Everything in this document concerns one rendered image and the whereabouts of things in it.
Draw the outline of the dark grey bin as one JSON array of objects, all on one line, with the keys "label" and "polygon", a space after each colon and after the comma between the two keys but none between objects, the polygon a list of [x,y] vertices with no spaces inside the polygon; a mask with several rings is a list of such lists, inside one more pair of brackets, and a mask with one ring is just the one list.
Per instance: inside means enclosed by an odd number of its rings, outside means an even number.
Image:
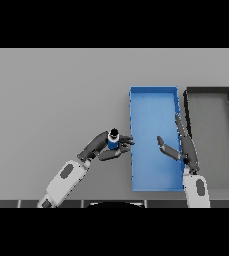
[{"label": "dark grey bin", "polygon": [[187,87],[183,97],[199,174],[209,189],[229,189],[229,86]]}]

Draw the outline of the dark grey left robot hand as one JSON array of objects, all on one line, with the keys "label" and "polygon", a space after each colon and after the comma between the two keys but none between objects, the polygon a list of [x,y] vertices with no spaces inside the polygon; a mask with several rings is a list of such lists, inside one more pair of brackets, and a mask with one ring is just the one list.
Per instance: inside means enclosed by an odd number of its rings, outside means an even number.
[{"label": "dark grey left robot hand", "polygon": [[118,158],[121,154],[129,152],[130,145],[134,145],[133,138],[119,135],[113,149],[110,148],[109,132],[104,131],[92,139],[77,157],[82,161],[98,158],[107,161]]}]

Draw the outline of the blue pipe with dark end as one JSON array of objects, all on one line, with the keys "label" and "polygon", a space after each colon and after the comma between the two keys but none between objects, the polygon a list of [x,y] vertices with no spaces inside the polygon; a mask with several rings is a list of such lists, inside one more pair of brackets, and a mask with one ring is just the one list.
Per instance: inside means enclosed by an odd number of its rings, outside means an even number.
[{"label": "blue pipe with dark end", "polygon": [[110,150],[117,149],[119,145],[119,131],[116,128],[112,128],[108,133],[108,148]]}]

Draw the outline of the blue bin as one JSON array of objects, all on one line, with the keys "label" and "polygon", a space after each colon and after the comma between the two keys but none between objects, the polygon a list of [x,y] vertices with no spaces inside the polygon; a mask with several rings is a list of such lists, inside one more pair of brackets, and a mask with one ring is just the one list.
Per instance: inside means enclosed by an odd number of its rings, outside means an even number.
[{"label": "blue bin", "polygon": [[176,86],[131,86],[130,135],[132,190],[136,192],[182,191],[181,160],[174,160],[160,151],[157,137],[180,151],[180,138],[175,115],[180,114]]}]

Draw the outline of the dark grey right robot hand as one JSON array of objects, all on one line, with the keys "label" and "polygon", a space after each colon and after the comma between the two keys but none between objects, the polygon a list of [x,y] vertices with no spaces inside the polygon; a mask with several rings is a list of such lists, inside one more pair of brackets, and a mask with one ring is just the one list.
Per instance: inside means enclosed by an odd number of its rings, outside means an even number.
[{"label": "dark grey right robot hand", "polygon": [[184,164],[189,167],[189,173],[196,175],[199,172],[200,167],[195,144],[189,136],[187,129],[183,126],[182,120],[178,114],[175,114],[175,123],[181,142],[181,151],[167,145],[162,137],[158,136],[157,141],[160,151],[176,161],[182,160]]}]

